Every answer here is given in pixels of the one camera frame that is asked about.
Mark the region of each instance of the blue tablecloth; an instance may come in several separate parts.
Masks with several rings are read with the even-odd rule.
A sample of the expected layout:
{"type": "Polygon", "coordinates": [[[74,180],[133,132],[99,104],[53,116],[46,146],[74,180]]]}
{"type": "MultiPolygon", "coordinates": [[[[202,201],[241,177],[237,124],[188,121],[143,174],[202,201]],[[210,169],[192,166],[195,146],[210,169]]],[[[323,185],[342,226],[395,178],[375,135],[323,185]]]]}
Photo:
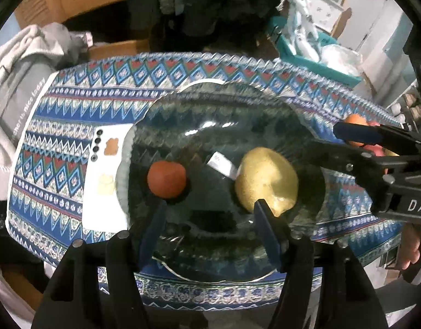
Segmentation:
{"type": "MultiPolygon", "coordinates": [[[[343,85],[287,63],[201,53],[144,53],[61,71],[42,96],[21,142],[8,202],[8,231],[29,251],[57,265],[77,238],[103,241],[109,233],[82,227],[85,172],[93,130],[138,122],[151,103],[193,81],[214,78],[252,84],[292,104],[320,138],[339,141],[332,127],[352,113],[397,125],[381,107],[343,85]]],[[[327,194],[313,239],[346,237],[363,265],[396,246],[400,224],[374,217],[354,178],[326,171],[327,194]]],[[[248,283],[198,283],[152,262],[136,275],[147,305],[175,309],[241,309],[278,300],[284,275],[248,283]]],[[[99,283],[108,291],[104,268],[99,283]]],[[[313,289],[321,283],[317,269],[313,289]]]]}

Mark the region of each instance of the human hand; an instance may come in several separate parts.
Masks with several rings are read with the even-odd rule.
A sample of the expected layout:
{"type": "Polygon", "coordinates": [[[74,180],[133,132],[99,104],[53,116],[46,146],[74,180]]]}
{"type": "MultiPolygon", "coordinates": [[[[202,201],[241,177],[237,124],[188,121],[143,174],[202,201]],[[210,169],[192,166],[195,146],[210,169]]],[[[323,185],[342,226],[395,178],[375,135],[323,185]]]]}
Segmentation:
{"type": "Polygon", "coordinates": [[[406,270],[411,263],[416,263],[419,260],[420,239],[421,228],[418,229],[413,224],[404,225],[396,261],[398,270],[406,270]]]}

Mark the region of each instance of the pink object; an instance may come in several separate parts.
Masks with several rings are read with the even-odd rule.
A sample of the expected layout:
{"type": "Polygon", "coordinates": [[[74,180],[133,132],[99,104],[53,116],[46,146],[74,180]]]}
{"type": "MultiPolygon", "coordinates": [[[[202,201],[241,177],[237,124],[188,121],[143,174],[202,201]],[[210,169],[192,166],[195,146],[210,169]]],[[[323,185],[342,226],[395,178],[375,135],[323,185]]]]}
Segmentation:
{"type": "Polygon", "coordinates": [[[375,121],[375,120],[372,120],[372,121],[367,121],[367,123],[370,125],[370,126],[381,126],[381,124],[380,123],[378,123],[377,121],[375,121]]]}
{"type": "Polygon", "coordinates": [[[373,152],[375,156],[378,156],[378,157],[385,156],[382,150],[382,147],[380,145],[366,145],[363,147],[363,149],[373,152]]]}

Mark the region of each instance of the patterned tablecloth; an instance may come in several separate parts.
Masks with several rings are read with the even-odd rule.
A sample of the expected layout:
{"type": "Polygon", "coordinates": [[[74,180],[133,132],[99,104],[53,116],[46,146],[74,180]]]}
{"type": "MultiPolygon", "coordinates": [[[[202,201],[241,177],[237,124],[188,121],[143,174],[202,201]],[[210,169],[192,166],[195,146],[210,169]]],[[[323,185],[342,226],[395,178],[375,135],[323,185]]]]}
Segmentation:
{"type": "MultiPolygon", "coordinates": [[[[57,265],[77,238],[88,243],[112,234],[82,227],[83,191],[93,130],[138,122],[152,102],[193,81],[214,78],[252,84],[292,104],[321,138],[351,113],[396,125],[384,109],[340,84],[286,63],[209,53],[152,53],[72,67],[57,74],[39,100],[21,140],[8,202],[10,235],[43,260],[57,265]]],[[[326,171],[326,202],[313,239],[346,237],[363,265],[396,246],[400,224],[374,217],[371,200],[354,178],[326,171]]],[[[153,260],[136,281],[148,305],[175,309],[240,309],[278,300],[284,275],[248,283],[184,280],[153,260]]],[[[101,290],[108,291],[104,268],[101,290]]],[[[313,289],[321,283],[316,270],[313,289]]]]}

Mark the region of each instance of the metal screw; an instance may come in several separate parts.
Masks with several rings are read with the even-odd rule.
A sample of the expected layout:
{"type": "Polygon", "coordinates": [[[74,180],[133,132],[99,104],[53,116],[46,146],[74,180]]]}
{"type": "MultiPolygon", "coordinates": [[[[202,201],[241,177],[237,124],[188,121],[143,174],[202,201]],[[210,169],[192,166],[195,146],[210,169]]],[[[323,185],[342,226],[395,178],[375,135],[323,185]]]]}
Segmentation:
{"type": "Polygon", "coordinates": [[[348,242],[345,239],[338,239],[337,245],[342,249],[345,249],[348,246],[348,242]]]}
{"type": "Polygon", "coordinates": [[[302,233],[300,231],[291,230],[291,237],[296,240],[300,240],[302,238],[302,233]]]}
{"type": "Polygon", "coordinates": [[[72,246],[73,247],[81,247],[83,245],[84,241],[83,239],[76,239],[73,243],[72,246]]]}
{"type": "Polygon", "coordinates": [[[391,174],[384,174],[382,179],[388,184],[393,184],[396,181],[396,179],[391,174]]]}
{"type": "Polygon", "coordinates": [[[118,238],[120,239],[126,239],[129,236],[130,236],[130,233],[128,232],[128,230],[122,230],[118,232],[118,238]]]}

